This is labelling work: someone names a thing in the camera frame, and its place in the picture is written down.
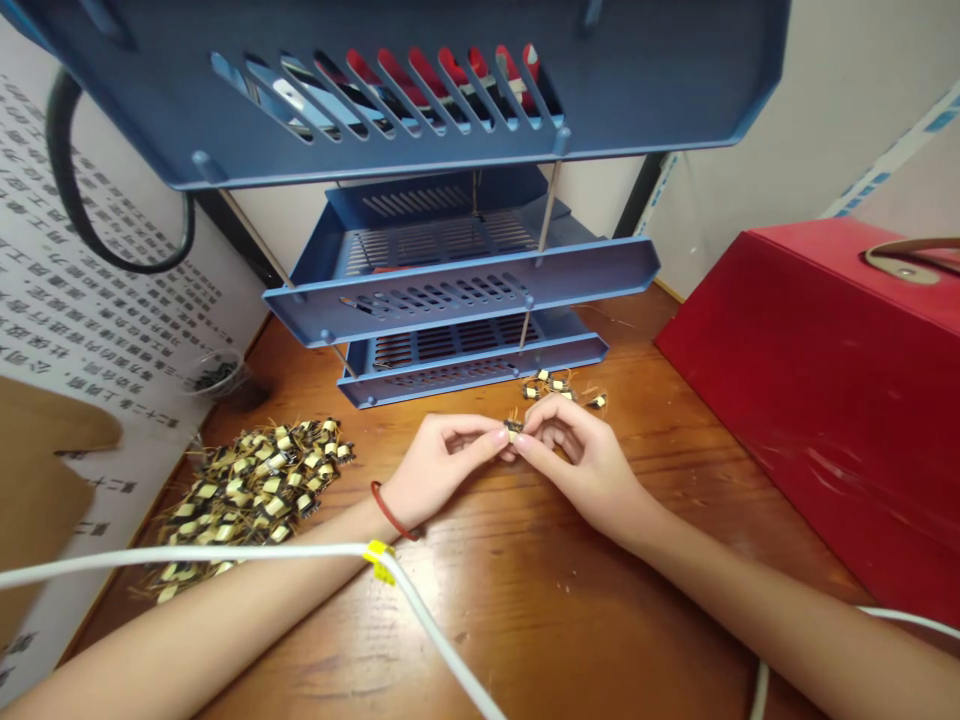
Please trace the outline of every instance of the forearm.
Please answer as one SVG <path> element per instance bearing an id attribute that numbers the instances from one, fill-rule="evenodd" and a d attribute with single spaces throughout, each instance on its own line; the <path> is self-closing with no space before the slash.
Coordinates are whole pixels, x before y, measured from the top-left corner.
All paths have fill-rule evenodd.
<path id="1" fill-rule="evenodd" d="M 680 588 L 834 720 L 940 720 L 960 708 L 960 661 L 673 515 L 621 544 Z"/>
<path id="2" fill-rule="evenodd" d="M 368 498 L 291 542 L 390 543 L 396 536 Z M 237 566 L 104 638 L 8 708 L 3 720 L 192 717 L 366 564 L 337 557 Z"/>

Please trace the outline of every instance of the hand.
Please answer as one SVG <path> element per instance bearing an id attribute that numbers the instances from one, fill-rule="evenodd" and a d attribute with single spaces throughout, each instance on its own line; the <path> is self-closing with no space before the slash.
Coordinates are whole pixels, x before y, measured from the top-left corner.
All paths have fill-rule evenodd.
<path id="1" fill-rule="evenodd" d="M 467 475 L 509 442 L 499 420 L 482 415 L 427 415 L 393 477 L 380 491 L 407 528 L 432 517 Z"/>
<path id="2" fill-rule="evenodd" d="M 613 429 L 560 395 L 539 400 L 527 411 L 513 447 L 553 481 L 588 523 L 619 545 L 635 540 L 645 523 L 666 512 L 637 481 Z"/>

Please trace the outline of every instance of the brown strap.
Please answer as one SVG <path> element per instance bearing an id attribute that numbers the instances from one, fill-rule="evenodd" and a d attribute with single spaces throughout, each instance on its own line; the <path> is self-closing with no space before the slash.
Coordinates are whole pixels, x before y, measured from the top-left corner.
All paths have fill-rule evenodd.
<path id="1" fill-rule="evenodd" d="M 930 255 L 914 255 L 923 250 L 960 249 L 960 237 L 952 238 L 903 238 L 877 245 L 864 253 L 864 260 L 877 270 L 917 285 L 935 285 L 940 275 L 924 265 L 934 265 L 941 270 L 960 275 L 960 258 L 956 261 Z M 924 265 L 907 262 L 904 256 L 919 260 Z"/>

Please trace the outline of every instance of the red box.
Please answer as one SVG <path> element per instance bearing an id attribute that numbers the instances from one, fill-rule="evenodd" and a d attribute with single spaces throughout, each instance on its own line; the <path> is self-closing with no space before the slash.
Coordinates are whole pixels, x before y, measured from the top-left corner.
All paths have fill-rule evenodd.
<path id="1" fill-rule="evenodd" d="M 883 604 L 960 626 L 960 278 L 848 218 L 741 233 L 657 338 Z"/>

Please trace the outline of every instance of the yellow cable clip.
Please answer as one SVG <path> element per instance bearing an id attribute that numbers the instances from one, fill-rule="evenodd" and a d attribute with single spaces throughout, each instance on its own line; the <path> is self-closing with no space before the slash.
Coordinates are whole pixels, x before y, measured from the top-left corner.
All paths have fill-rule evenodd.
<path id="1" fill-rule="evenodd" d="M 393 548 L 386 543 L 371 540 L 370 544 L 367 545 L 367 552 L 363 554 L 363 559 L 373 564 L 373 576 L 377 580 L 385 582 L 387 585 L 396 585 L 397 581 L 393 578 L 393 575 L 380 563 L 380 558 L 385 552 L 390 553 L 393 557 L 397 556 Z"/>

